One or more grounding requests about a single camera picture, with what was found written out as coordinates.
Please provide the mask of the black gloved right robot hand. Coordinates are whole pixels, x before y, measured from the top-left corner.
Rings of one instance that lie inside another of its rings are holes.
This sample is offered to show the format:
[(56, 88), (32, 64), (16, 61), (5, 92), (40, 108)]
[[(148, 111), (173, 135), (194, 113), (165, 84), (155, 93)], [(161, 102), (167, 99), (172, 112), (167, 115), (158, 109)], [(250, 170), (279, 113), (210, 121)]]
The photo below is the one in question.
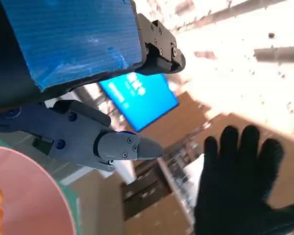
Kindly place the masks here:
[(204, 165), (194, 209), (197, 235), (286, 235), (294, 231), (294, 203), (274, 209), (268, 198), (284, 157), (280, 142), (259, 142), (249, 125), (227, 126), (204, 141)]

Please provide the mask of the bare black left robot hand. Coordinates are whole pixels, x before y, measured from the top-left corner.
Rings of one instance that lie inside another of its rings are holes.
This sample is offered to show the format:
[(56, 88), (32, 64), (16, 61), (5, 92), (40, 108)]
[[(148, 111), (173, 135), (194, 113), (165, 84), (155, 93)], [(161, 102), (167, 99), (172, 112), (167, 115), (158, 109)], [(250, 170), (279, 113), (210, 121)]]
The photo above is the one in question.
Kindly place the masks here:
[(111, 172), (162, 146), (115, 131), (108, 115), (76, 100), (46, 100), (129, 72), (185, 68), (176, 39), (131, 0), (0, 0), (0, 132), (24, 131), (47, 156)]

